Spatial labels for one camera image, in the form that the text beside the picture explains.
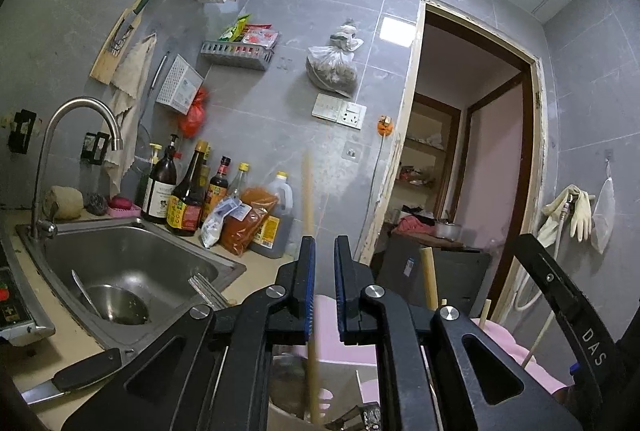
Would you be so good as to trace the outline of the steel sink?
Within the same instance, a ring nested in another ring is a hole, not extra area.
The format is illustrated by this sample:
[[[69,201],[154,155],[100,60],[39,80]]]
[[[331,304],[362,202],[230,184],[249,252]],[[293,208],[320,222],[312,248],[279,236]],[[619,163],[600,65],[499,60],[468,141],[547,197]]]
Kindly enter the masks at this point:
[[[224,291],[244,272],[241,263],[189,243],[140,217],[91,220],[58,225],[52,237],[33,240],[27,224],[18,225],[39,273],[73,318],[102,347],[117,347],[127,359],[140,353],[202,298],[189,279],[202,274]],[[128,276],[145,293],[150,321],[125,326],[103,321],[79,300],[70,279],[76,269],[89,277],[115,272]]]

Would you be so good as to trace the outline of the grey wall shelf rack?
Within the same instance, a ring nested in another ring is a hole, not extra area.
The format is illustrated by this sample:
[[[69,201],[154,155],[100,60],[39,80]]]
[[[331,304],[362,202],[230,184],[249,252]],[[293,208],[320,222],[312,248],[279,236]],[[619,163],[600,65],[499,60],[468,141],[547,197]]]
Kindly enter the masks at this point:
[[[204,41],[201,54],[212,64],[242,67],[265,72],[271,63],[274,50],[259,44],[227,41]]]

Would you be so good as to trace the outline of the steel ladle in sink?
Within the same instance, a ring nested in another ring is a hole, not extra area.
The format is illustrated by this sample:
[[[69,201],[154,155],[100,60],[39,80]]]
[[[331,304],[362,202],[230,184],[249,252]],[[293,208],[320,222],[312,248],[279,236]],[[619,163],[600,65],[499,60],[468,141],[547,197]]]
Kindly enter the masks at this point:
[[[149,323],[145,293],[128,276],[110,272],[89,277],[71,269],[70,279],[79,291],[80,302],[103,321],[125,326]]]

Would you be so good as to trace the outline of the steel kitchen faucet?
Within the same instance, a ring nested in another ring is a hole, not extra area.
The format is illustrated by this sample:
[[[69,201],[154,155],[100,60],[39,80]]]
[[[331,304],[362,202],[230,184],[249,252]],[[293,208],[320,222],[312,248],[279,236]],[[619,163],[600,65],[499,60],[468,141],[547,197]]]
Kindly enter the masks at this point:
[[[48,165],[51,156],[58,159],[79,162],[79,151],[72,153],[73,143],[81,143],[81,136],[89,128],[87,119],[80,121],[79,128],[70,128],[70,124],[63,129],[63,136],[67,142],[55,143],[56,129],[58,125],[73,112],[77,110],[91,110],[100,116],[107,128],[110,136],[111,149],[120,151],[124,147],[122,140],[122,129],[119,127],[116,116],[110,106],[103,100],[92,98],[91,96],[77,96],[69,99],[53,112],[51,118],[44,127],[40,153],[36,167],[34,194],[32,194],[32,212],[30,213],[29,236],[33,240],[38,240],[41,236],[53,236],[56,232],[54,223],[49,221],[42,214],[42,202],[44,195],[44,181],[47,177]]]

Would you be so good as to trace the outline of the red plastic bag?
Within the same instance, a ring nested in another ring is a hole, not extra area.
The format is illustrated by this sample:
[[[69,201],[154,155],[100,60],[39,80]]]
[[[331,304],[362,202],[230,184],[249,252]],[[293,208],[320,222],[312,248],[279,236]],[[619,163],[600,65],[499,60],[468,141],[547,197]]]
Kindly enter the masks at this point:
[[[208,91],[201,86],[196,92],[188,111],[180,115],[178,128],[185,139],[194,139],[206,120]]]

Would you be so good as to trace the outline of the orange spice bag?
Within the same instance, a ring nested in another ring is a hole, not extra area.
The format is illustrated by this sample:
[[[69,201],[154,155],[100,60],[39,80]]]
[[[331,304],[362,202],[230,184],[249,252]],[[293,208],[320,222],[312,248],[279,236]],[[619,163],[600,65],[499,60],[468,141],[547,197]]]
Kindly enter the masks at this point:
[[[232,255],[243,255],[258,229],[277,205],[279,197],[267,188],[247,188],[240,196],[241,206],[224,219],[219,243]]]

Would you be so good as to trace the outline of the wooden chopstick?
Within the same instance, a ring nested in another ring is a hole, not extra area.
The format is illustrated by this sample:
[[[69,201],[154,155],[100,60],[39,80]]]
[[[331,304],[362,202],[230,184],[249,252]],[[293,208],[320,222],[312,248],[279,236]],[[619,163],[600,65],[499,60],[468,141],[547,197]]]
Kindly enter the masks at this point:
[[[423,284],[425,292],[425,303],[428,310],[436,311],[439,307],[437,292],[437,278],[435,272],[435,258],[431,247],[421,249]]]
[[[482,312],[480,312],[480,319],[478,320],[478,323],[477,323],[477,326],[480,327],[480,329],[483,329],[483,330],[485,329],[490,308],[491,308],[491,300],[487,298],[484,301]]]

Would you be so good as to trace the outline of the dark grey cabinet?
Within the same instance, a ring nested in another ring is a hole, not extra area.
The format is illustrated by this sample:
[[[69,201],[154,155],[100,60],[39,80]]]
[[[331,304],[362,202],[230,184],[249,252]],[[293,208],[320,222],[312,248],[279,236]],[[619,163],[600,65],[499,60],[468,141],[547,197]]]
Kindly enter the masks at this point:
[[[425,307],[421,250],[426,248],[415,238],[394,234],[386,247],[373,255],[370,268],[375,281],[398,293],[412,305]],[[447,301],[465,315],[475,315],[474,303],[492,260],[480,249],[432,247],[438,298]]]

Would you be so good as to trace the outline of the dark sauce bottle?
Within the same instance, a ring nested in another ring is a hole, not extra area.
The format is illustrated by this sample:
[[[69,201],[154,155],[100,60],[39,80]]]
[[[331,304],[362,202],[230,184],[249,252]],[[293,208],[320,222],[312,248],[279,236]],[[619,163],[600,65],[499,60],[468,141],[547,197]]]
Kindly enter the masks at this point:
[[[198,140],[186,175],[168,197],[166,224],[176,235],[193,236],[198,228],[204,202],[200,179],[207,148],[206,141]]]

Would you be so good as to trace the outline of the rubber gloves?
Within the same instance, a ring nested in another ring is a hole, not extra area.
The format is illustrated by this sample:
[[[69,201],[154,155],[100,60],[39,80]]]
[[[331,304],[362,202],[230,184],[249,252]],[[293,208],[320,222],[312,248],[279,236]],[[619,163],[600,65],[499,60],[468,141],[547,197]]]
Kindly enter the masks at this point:
[[[575,199],[574,214],[570,219],[570,236],[579,243],[587,240],[591,234],[591,206],[587,192],[580,191]]]

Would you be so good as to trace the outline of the white box on wall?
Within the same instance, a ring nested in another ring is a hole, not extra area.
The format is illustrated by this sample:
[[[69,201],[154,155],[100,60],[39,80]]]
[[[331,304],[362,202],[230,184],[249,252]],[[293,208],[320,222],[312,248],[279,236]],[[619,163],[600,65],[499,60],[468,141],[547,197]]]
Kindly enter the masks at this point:
[[[204,78],[180,55],[171,64],[156,97],[157,104],[186,115]]]

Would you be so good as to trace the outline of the wooden cutting board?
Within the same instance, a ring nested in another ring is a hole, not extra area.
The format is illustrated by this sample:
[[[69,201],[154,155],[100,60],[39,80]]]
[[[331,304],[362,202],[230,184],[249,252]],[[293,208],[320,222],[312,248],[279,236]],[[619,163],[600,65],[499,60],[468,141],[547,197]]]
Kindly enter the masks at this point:
[[[136,0],[130,8],[122,12],[114,27],[106,37],[89,76],[102,84],[110,84],[119,66],[122,54],[141,23],[142,11],[150,0]]]

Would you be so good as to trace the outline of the hanging beige towel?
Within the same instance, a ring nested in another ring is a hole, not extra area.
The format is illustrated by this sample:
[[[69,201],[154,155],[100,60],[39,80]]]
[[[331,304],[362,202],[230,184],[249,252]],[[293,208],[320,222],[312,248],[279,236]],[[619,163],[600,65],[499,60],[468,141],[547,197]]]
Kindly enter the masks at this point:
[[[122,149],[108,150],[104,157],[102,167],[108,177],[110,197],[120,193],[122,177],[134,163],[141,102],[156,42],[155,32],[141,39],[118,66],[111,82],[114,93],[110,108],[120,128]]]

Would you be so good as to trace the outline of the hanging mesh bag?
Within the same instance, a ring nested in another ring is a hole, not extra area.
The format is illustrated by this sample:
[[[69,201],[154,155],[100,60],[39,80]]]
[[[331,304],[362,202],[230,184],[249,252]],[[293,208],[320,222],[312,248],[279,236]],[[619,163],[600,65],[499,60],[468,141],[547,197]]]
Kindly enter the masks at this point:
[[[604,254],[613,234],[616,214],[615,190],[610,159],[605,159],[606,179],[602,184],[592,214],[591,246],[600,255]]]

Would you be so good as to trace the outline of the hanging plastic bag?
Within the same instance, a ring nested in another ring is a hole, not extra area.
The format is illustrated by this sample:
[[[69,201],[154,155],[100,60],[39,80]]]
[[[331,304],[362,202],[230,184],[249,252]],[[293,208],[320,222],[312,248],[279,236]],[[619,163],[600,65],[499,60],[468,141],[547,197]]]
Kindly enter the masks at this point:
[[[351,99],[357,89],[358,70],[355,53],[363,45],[358,28],[350,18],[329,36],[327,46],[310,47],[307,52],[307,75],[319,90]]]

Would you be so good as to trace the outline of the black handled knife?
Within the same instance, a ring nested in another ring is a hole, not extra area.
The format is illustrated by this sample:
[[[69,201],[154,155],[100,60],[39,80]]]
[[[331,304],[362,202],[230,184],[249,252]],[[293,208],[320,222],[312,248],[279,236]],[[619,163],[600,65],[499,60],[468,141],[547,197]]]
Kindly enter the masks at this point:
[[[112,347],[59,370],[49,380],[22,392],[22,398],[28,406],[52,401],[91,387],[121,368],[122,352]]]

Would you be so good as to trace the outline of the wooden chopstick diagonal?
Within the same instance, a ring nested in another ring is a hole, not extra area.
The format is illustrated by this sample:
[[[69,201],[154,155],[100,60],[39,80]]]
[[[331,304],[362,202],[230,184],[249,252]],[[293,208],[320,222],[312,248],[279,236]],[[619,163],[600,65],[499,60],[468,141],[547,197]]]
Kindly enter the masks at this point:
[[[314,336],[314,272],[316,272],[316,242],[314,241],[314,205],[312,204],[312,160],[306,150],[302,161],[302,199],[303,199],[303,236],[309,265],[308,301],[309,301],[309,340],[307,345],[307,381],[309,417],[313,425],[321,425],[319,405],[319,367],[316,336]]]

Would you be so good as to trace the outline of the white plastic utensil holder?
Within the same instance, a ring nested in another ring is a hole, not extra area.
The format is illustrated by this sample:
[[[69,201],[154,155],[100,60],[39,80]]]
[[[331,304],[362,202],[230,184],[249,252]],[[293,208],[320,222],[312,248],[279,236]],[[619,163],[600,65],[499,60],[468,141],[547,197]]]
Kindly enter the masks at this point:
[[[317,361],[292,351],[273,356],[269,430],[381,430],[378,369],[373,364]]]

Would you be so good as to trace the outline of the orange wall hook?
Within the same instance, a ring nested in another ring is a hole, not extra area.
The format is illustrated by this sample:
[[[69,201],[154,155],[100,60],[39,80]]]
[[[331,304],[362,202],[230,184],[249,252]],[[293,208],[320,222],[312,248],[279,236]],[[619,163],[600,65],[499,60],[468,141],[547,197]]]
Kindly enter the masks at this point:
[[[393,119],[390,116],[381,116],[378,118],[378,123],[376,124],[376,131],[378,131],[378,135],[381,138],[387,138],[394,131],[394,123]]]

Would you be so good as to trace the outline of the pale chopstick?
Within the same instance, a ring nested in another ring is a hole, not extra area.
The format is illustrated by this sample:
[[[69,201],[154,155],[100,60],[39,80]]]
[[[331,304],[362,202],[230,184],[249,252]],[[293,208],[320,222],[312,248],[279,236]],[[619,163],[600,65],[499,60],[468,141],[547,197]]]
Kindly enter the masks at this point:
[[[548,329],[550,328],[554,320],[555,320],[555,315],[552,311],[550,311],[546,320],[544,321],[544,325],[542,325],[540,332],[536,336],[534,343],[528,350],[528,353],[525,356],[525,359],[523,359],[523,362],[521,362],[521,366],[523,367],[523,369],[526,369],[529,362],[533,359],[534,353],[537,350],[538,345],[541,343],[542,338],[544,338],[544,335],[547,333]]]

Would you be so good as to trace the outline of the white wall switch socket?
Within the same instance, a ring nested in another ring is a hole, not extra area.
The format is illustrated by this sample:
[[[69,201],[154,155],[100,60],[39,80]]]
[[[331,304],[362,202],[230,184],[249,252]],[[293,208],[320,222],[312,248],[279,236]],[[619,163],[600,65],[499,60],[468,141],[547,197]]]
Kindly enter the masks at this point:
[[[314,118],[335,122],[337,125],[360,130],[363,126],[367,107],[357,103],[345,101],[336,96],[319,93],[311,116]]]

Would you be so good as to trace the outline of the pink floral cloth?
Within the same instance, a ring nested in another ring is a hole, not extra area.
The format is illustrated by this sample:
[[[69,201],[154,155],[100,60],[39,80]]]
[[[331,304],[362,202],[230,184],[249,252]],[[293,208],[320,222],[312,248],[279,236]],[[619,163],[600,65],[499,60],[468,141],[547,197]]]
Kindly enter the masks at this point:
[[[369,290],[349,303],[318,295],[312,303],[320,385],[356,378],[378,383],[378,403],[394,428],[432,429],[442,416],[474,429],[559,428],[572,419],[552,406],[564,385],[490,321],[478,327],[455,307],[431,312],[393,292]]]

